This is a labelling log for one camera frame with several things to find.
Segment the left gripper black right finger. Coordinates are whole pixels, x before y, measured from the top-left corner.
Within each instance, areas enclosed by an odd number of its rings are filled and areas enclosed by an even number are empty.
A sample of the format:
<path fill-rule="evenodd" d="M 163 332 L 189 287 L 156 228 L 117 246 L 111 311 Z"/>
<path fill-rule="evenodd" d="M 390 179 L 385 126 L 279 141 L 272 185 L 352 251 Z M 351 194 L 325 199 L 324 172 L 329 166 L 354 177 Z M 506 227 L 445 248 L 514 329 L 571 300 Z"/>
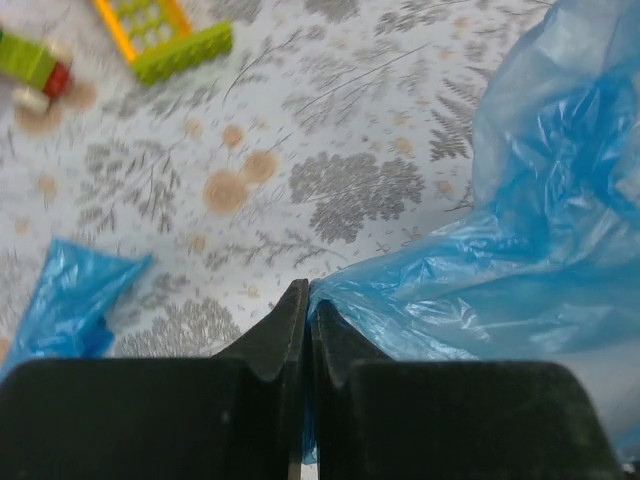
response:
<path fill-rule="evenodd" d="M 619 479 L 591 402 L 537 361 L 396 361 L 329 302 L 311 323 L 323 479 Z"/>

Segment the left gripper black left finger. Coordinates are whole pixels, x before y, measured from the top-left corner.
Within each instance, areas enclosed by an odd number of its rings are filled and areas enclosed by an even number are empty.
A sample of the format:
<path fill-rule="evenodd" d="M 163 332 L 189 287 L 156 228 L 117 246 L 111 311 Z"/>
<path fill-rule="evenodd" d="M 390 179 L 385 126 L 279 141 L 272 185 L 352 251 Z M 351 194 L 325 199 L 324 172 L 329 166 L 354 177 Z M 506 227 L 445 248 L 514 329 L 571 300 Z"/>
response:
<path fill-rule="evenodd" d="M 5 479 L 297 479 L 309 284 L 209 358 L 45 359 L 1 385 Z"/>

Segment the small blue trash bag piece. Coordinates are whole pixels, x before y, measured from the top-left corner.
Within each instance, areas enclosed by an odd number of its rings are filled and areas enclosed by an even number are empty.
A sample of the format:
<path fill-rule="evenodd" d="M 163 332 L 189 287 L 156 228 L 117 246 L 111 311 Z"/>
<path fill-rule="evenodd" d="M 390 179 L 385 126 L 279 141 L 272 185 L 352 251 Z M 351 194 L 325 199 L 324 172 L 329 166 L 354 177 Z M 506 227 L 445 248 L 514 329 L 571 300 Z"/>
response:
<path fill-rule="evenodd" d="M 101 357 L 114 340 L 108 311 L 151 263 L 53 239 L 1 376 L 30 360 Z"/>

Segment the blue trash bag roll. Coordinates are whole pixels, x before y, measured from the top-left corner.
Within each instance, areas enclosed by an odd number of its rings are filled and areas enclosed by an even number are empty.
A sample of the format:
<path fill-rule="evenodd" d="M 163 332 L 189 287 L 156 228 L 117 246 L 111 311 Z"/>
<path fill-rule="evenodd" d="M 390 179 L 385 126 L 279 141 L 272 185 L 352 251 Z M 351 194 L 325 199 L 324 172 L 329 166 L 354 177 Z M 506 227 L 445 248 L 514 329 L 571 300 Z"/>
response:
<path fill-rule="evenodd" d="M 543 359 L 585 384 L 639 457 L 639 5 L 558 1 L 489 81 L 473 208 L 315 281 L 398 360 Z"/>

